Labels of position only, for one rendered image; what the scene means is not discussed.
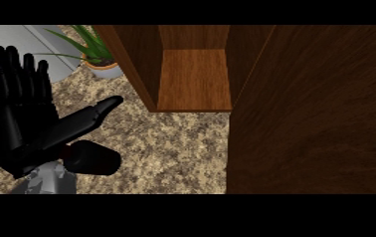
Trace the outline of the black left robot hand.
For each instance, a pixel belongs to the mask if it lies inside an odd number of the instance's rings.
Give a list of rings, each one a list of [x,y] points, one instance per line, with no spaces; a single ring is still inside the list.
[[[122,102],[122,97],[110,96],[60,117],[48,63],[35,62],[32,54],[19,58],[13,46],[0,46],[0,168],[20,178],[44,163],[62,160],[65,146],[100,127]]]

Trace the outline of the dark wine bottle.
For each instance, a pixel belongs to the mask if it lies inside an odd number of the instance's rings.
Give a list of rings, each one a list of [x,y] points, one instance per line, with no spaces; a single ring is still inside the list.
[[[88,140],[66,145],[60,158],[65,168],[79,174],[112,175],[122,163],[119,153]]]

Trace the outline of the open wooden cabinet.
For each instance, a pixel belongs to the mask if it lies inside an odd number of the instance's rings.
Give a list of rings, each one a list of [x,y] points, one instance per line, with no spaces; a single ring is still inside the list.
[[[97,25],[152,113],[228,113],[270,25]]]

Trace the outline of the brown wooden cabinet door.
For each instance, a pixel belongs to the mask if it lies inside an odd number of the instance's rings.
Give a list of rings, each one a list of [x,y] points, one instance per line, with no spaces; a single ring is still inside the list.
[[[376,193],[376,25],[271,28],[228,118],[225,192]]]

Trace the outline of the pale grey appliance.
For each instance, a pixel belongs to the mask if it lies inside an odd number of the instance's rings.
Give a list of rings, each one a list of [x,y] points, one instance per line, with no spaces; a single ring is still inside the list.
[[[35,62],[48,62],[50,81],[62,81],[79,66],[81,52],[50,31],[62,34],[56,25],[0,25],[0,46],[14,46],[19,58],[26,53]]]

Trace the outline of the green potted plant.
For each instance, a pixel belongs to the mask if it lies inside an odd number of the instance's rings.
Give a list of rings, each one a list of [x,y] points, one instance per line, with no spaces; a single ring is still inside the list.
[[[69,43],[69,45],[78,50],[79,56],[62,53],[41,53],[41,56],[56,56],[76,59],[85,64],[97,78],[118,78],[124,74],[124,71],[119,67],[110,50],[107,49],[99,32],[96,30],[88,31],[82,25],[72,25],[72,29],[84,40],[84,45],[81,45],[66,35],[54,32],[53,30],[45,29],[45,31]]]

